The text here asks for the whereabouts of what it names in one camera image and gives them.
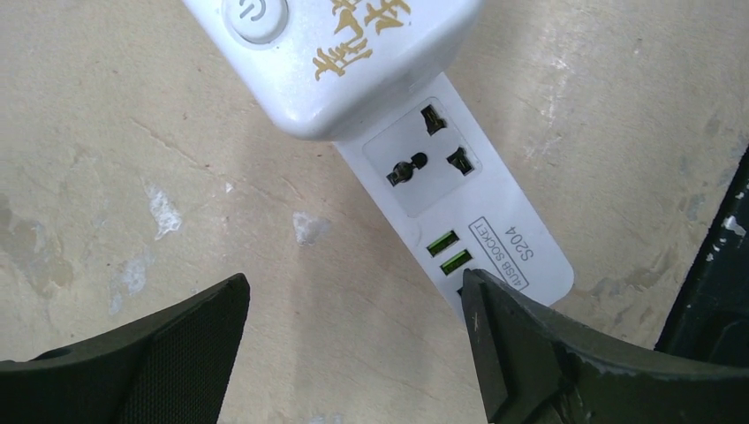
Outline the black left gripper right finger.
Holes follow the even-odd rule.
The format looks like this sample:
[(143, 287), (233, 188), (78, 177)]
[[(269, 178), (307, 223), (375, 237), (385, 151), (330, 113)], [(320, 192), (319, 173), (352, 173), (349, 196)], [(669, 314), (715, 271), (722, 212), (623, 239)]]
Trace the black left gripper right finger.
[(626, 343), (483, 269), (460, 299), (490, 423), (745, 423), (746, 368)]

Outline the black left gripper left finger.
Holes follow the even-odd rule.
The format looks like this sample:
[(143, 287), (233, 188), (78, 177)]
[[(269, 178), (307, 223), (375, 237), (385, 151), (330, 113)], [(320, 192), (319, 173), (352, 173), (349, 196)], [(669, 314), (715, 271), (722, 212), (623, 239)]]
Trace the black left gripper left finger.
[(1, 363), (3, 423), (216, 423), (251, 288), (243, 274), (134, 322)]

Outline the white USB power strip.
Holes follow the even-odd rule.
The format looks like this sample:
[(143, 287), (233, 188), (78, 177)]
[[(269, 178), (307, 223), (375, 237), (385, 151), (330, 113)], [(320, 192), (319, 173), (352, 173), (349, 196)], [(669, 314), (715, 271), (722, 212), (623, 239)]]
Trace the white USB power strip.
[(337, 150), (456, 314), (467, 269), (545, 306), (571, 290), (570, 262), (446, 76)]

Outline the white cube plug adapter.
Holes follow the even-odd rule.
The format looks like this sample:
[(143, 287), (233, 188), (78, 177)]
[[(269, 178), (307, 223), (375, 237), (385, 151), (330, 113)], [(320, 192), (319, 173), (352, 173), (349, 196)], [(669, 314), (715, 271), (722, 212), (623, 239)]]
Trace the white cube plug adapter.
[(189, 1), (273, 124), (334, 140), (443, 73), (480, 1)]

